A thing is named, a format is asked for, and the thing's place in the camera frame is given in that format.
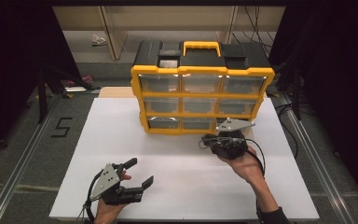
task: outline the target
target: aluminum rail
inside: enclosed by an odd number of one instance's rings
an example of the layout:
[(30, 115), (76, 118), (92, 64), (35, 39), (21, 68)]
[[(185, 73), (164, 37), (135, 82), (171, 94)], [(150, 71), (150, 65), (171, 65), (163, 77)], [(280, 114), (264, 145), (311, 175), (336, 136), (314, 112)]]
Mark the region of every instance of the aluminum rail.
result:
[[(280, 93), (281, 101), (284, 105), (291, 104), (289, 97), (286, 93)], [(319, 181), (324, 188), (324, 192), (328, 197), (331, 205), (333, 206), (334, 211), (336, 212), (337, 218), (339, 223), (343, 224), (350, 224), (355, 223), (352, 217), (352, 214), (345, 203), (345, 200), (341, 197), (336, 185), (334, 184), (330, 174), (327, 172), (326, 168), (324, 167), (324, 163), (322, 162), (321, 158), (319, 157), (316, 148), (313, 146), (310, 137), (307, 134), (301, 120), (297, 120), (293, 111), (287, 112), (289, 115), (289, 119), (292, 121), (292, 124), (296, 130), (296, 134), (303, 145), (308, 158), (310, 159), (310, 163), (313, 166), (313, 170), (315, 171), (316, 175), (319, 178)]]
[(37, 149), (39, 142), (43, 137), (46, 127), (48, 126), (50, 116), (61, 98), (62, 98), (61, 95), (54, 95), (51, 98), (52, 101), (50, 103), (50, 109), (45, 119), (43, 120), (43, 122), (37, 125), (33, 133), (33, 136), (31, 137), (31, 140), (29, 141), (27, 147), (24, 149), (16, 167), (14, 168), (13, 172), (10, 175), (10, 178), (8, 179), (2, 191), (0, 192), (0, 219), (2, 215), (5, 213), (5, 210), (8, 204), (10, 203), (10, 200), (14, 194), (14, 191), (16, 190), (16, 187), (20, 183), (21, 178), (24, 175), (26, 168), (28, 167), (28, 164), (31, 161), (34, 152)]

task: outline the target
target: white table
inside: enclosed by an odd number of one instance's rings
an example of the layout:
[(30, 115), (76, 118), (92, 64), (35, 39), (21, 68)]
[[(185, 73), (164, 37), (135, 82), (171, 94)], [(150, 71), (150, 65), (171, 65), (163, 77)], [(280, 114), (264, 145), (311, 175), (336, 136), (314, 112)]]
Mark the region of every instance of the white table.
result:
[[(318, 219), (268, 98), (259, 109), (252, 133), (266, 157), (268, 185), (287, 217)], [(122, 182), (122, 186), (139, 187), (151, 175), (154, 184), (140, 203), (132, 203), (121, 212), (119, 220), (257, 219), (251, 187), (209, 148), (200, 149), (200, 138), (200, 134), (147, 134), (139, 122), (135, 98), (96, 98), (49, 216), (76, 219), (92, 178), (107, 163), (138, 158), (138, 164), (128, 171), (132, 180)], [(92, 206), (94, 215), (96, 204)]]

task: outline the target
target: plastic drawer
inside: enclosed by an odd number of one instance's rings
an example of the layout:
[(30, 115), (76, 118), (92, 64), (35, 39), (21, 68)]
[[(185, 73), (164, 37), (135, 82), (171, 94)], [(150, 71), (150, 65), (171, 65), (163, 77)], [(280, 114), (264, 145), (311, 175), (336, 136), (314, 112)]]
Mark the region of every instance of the plastic drawer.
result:
[(264, 80), (264, 77), (226, 76), (223, 91), (226, 93), (258, 94)]
[(183, 92), (216, 93), (219, 92), (222, 76), (213, 74), (182, 75)]
[(211, 130), (214, 119), (182, 118), (183, 128), (187, 130)]
[(220, 114), (251, 114), (256, 100), (220, 99)]
[(178, 112), (178, 97), (145, 97), (146, 112), (175, 113)]
[(217, 99), (215, 98), (190, 98), (182, 99), (184, 112), (187, 113), (214, 113)]
[(179, 118), (168, 117), (147, 117), (151, 129), (178, 129)]
[(144, 91), (158, 92), (178, 92), (179, 76), (178, 75), (138, 75), (141, 86)]

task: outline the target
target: floor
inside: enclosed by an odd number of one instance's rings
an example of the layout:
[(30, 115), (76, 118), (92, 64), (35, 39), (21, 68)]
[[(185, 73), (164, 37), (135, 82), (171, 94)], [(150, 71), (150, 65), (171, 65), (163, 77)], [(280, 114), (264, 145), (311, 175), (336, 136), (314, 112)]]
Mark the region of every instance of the floor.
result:
[[(100, 87), (130, 86), (131, 63), (142, 39), (158, 39), (164, 42), (182, 39), (216, 40), (214, 32), (131, 32), (120, 59), (113, 61), (107, 47), (92, 46), (94, 35), (104, 38), (103, 32), (65, 33), (81, 75), (93, 75), (92, 85)], [(234, 35), (233, 43), (236, 39), (249, 41), (253, 33), (237, 32)], [(268, 53), (268, 45), (272, 44), (274, 34), (261, 35)], [(285, 104), (286, 98), (283, 96), (290, 100), (290, 92), (276, 92), (273, 84), (268, 88), (268, 92), (275, 106)], [(10, 135), (5, 138), (7, 146), (0, 147), (0, 192), (5, 190), (4, 186), (13, 179), (13, 171), (21, 170), (17, 182), (13, 184), (13, 192), (8, 195), (7, 203), (2, 208), (4, 212), (0, 214), (0, 223), (74, 223), (52, 219), (48, 214), (76, 149), (92, 101), (96, 97), (97, 91), (71, 92), (64, 96), (48, 92), (48, 121), (40, 127), (37, 123), (37, 91), (30, 96), (28, 107), (23, 109), (17, 123), (11, 128)], [(339, 155), (334, 154), (334, 147), (317, 115), (313, 114), (312, 108), (307, 104), (307, 99), (303, 97), (301, 102), (300, 123), (305, 127), (313, 148), (339, 196), (347, 205), (352, 223), (358, 223), (358, 187)], [(304, 223), (343, 223), (340, 221), (340, 215), (336, 213), (336, 207), (330, 201), (319, 173), (315, 172), (307, 146), (296, 134), (296, 122), (291, 119), (292, 112), (284, 109), (281, 113), (282, 108), (277, 109), (277, 114), (282, 119), (282, 127), (294, 156), (297, 154), (298, 168), (321, 217), (319, 220)], [(57, 129), (58, 124), (69, 129)], [(18, 164), (25, 156), (29, 158), (21, 168)]]

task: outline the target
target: sleeve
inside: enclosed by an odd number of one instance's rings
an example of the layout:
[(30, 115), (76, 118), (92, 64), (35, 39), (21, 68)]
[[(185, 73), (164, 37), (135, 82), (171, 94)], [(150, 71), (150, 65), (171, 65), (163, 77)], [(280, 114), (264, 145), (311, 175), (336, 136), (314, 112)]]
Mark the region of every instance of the sleeve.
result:
[(261, 213), (261, 217), (265, 224), (290, 224), (281, 207), (273, 212)]

